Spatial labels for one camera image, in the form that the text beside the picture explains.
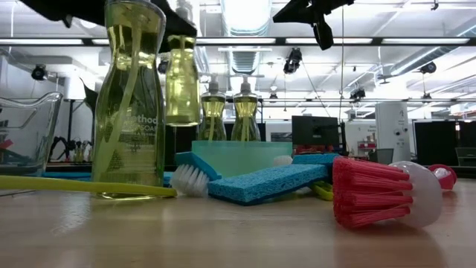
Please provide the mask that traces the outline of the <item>silver ventilation duct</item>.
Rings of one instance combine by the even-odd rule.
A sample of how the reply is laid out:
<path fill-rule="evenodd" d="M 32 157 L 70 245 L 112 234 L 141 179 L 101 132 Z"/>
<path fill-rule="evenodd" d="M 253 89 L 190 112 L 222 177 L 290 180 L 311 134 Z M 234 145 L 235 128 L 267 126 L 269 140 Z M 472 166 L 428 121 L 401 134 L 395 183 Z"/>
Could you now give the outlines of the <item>silver ventilation duct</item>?
<path fill-rule="evenodd" d="M 220 0 L 226 36 L 265 36 L 271 15 L 271 0 Z"/>

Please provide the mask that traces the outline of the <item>black partition panel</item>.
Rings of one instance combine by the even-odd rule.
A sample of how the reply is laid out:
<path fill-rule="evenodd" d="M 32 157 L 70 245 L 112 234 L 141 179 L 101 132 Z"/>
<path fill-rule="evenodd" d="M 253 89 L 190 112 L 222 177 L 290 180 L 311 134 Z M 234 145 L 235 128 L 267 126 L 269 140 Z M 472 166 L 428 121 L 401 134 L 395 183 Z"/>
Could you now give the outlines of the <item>black partition panel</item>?
<path fill-rule="evenodd" d="M 459 166 L 456 147 L 476 147 L 476 121 L 415 121 L 416 161 Z"/>
<path fill-rule="evenodd" d="M 174 166 L 175 154 L 191 151 L 192 142 L 197 139 L 198 127 L 172 127 L 166 126 L 164 164 L 166 167 Z"/>

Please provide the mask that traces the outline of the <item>dark teal sponge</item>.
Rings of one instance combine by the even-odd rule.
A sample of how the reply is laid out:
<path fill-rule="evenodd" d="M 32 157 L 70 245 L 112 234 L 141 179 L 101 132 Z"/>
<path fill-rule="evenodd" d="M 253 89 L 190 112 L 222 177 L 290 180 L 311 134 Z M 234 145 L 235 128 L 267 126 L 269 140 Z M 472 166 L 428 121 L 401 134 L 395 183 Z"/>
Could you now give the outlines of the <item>dark teal sponge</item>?
<path fill-rule="evenodd" d="M 55 178 L 55 179 L 85 179 L 90 180 L 90 173 L 83 172 L 44 172 L 42 177 Z"/>

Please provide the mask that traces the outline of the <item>clear yellow soap pump bottle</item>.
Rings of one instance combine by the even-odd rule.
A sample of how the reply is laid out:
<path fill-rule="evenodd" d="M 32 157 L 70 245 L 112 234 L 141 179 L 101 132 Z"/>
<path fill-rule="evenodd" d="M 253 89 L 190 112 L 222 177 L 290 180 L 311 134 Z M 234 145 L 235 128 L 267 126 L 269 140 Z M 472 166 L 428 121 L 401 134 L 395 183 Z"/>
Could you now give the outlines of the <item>clear yellow soap pump bottle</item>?
<path fill-rule="evenodd" d="M 199 74 L 194 59 L 196 35 L 183 33 L 167 38 L 170 58 L 166 73 L 166 123 L 191 127 L 200 122 Z"/>
<path fill-rule="evenodd" d="M 166 17 L 151 0 L 108 0 L 108 73 L 95 106 L 93 182 L 160 186 L 164 98 L 157 56 Z"/>
<path fill-rule="evenodd" d="M 251 91 L 251 84 L 244 76 L 239 93 L 233 96 L 235 122 L 231 132 L 232 141 L 261 141 L 256 121 L 258 96 Z"/>
<path fill-rule="evenodd" d="M 223 122 L 226 96 L 219 91 L 217 75 L 211 75 L 208 90 L 201 96 L 202 123 L 199 127 L 198 140 L 226 141 L 227 135 Z"/>

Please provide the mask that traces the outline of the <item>black overhead crossbar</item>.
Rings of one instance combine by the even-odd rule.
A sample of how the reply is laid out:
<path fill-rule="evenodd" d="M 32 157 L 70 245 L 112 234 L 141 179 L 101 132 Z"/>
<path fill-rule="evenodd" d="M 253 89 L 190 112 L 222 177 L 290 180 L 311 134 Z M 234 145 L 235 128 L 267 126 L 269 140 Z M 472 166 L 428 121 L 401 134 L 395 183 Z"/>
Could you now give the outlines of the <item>black overhead crossbar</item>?
<path fill-rule="evenodd" d="M 0 46 L 107 46 L 104 38 L 0 38 Z M 199 46 L 316 46 L 311 37 L 200 37 Z M 336 37 L 334 45 L 345 46 L 470 46 L 476 47 L 476 37 Z"/>

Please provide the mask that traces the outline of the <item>green translucent plastic tray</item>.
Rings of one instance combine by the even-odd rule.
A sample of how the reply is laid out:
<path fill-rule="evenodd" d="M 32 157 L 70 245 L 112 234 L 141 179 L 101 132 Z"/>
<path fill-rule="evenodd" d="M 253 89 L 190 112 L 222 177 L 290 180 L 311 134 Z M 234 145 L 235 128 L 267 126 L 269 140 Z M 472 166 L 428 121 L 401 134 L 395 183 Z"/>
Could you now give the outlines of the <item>green translucent plastic tray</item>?
<path fill-rule="evenodd" d="M 291 142 L 194 141 L 192 152 L 224 178 L 270 168 L 274 158 L 291 156 Z"/>

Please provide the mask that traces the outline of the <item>green plant in white pot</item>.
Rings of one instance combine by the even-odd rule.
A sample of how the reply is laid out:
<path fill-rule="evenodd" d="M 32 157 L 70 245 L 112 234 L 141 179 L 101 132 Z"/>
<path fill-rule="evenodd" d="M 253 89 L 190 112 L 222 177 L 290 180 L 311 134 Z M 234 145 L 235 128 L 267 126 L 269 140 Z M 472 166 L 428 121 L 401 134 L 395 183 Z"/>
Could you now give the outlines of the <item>green plant in white pot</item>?
<path fill-rule="evenodd" d="M 91 110 L 92 114 L 94 115 L 96 110 L 98 93 L 95 90 L 92 90 L 89 87 L 87 87 L 87 85 L 84 83 L 83 80 L 81 80 L 81 82 L 83 83 L 83 88 L 85 92 L 84 102 L 86 103 L 86 106 Z"/>

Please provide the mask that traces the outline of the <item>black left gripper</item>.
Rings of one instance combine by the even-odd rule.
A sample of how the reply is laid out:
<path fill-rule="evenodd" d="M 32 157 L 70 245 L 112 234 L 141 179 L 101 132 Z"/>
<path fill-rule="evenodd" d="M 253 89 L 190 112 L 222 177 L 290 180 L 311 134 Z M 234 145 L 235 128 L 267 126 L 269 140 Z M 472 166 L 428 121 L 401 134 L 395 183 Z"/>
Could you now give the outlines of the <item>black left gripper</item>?
<path fill-rule="evenodd" d="M 166 16 L 166 35 L 197 36 L 195 25 L 183 12 L 174 11 L 167 0 L 151 0 Z M 63 24 L 71 27 L 73 18 L 85 20 L 104 26 L 104 12 L 106 0 L 64 0 Z M 164 37 L 159 48 L 160 53 L 167 51 L 167 38 Z"/>

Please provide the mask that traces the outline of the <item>clear plastic bin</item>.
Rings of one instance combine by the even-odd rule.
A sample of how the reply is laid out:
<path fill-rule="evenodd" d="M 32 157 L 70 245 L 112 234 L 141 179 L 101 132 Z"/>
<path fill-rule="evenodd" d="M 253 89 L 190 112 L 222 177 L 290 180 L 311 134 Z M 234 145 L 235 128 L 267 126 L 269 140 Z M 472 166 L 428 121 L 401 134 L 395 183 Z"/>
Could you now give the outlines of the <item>clear plastic bin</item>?
<path fill-rule="evenodd" d="M 59 92 L 38 99 L 0 98 L 0 175 L 42 176 L 61 101 Z"/>

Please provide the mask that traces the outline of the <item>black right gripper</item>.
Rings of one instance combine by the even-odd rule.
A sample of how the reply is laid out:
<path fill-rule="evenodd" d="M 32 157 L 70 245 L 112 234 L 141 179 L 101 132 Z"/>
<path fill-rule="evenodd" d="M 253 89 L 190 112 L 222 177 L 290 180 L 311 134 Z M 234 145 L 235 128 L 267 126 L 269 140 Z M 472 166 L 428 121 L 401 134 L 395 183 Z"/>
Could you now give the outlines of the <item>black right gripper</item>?
<path fill-rule="evenodd" d="M 325 15 L 353 0 L 290 0 L 274 16 L 274 23 L 313 23 L 317 43 L 324 51 L 334 44 L 332 29 L 325 21 Z"/>

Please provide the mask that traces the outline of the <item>pink dish brush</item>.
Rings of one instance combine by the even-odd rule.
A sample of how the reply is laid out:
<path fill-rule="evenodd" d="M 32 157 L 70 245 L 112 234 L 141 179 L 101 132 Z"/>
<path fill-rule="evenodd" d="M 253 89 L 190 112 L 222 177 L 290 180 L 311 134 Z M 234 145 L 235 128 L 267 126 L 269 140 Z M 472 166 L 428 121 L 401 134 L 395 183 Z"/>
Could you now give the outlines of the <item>pink dish brush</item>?
<path fill-rule="evenodd" d="M 341 226 L 354 229 L 397 220 L 422 228 L 439 219 L 443 192 L 453 189 L 457 174 L 446 165 L 384 165 L 341 156 L 333 161 L 332 181 L 333 211 Z"/>

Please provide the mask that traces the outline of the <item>black computer monitor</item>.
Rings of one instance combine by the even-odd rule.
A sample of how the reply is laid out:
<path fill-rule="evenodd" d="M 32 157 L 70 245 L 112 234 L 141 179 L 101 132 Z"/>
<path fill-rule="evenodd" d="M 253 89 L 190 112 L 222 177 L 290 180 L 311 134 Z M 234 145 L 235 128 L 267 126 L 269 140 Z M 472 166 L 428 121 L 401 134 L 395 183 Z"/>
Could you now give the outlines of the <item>black computer monitor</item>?
<path fill-rule="evenodd" d="M 293 145 L 340 144 L 338 119 L 333 117 L 292 116 Z"/>

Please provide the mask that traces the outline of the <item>metal air vent grille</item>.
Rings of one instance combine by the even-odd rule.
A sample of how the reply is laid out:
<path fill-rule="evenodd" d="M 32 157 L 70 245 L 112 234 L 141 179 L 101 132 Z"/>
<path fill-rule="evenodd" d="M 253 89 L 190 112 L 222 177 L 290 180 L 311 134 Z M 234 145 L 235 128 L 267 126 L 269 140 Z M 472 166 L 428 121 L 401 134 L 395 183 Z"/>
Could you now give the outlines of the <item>metal air vent grille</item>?
<path fill-rule="evenodd" d="M 261 53 L 271 51 L 271 48 L 253 46 L 218 48 L 218 52 L 227 54 L 231 70 L 239 74 L 253 74 L 260 62 Z"/>

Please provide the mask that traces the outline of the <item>grey waste bin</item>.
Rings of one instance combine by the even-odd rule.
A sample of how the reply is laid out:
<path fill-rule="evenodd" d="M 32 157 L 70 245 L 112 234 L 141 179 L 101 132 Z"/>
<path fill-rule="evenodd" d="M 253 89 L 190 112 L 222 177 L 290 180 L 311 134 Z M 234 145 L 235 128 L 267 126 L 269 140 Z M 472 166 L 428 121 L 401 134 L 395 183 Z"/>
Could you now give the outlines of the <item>grey waste bin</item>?
<path fill-rule="evenodd" d="M 456 147 L 458 165 L 476 167 L 476 147 Z"/>
<path fill-rule="evenodd" d="M 368 158 L 371 162 L 389 165 L 393 162 L 393 148 L 372 150 L 369 152 Z"/>

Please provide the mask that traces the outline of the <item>white cylindrical machine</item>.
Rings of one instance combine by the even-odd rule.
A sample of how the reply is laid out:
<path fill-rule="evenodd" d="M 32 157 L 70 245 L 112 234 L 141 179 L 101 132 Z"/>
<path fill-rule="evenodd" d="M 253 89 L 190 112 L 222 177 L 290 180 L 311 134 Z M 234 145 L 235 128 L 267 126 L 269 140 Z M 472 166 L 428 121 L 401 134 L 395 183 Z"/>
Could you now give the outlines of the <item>white cylindrical machine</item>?
<path fill-rule="evenodd" d="M 393 161 L 410 161 L 411 146 L 406 102 L 376 104 L 378 149 L 393 149 Z"/>

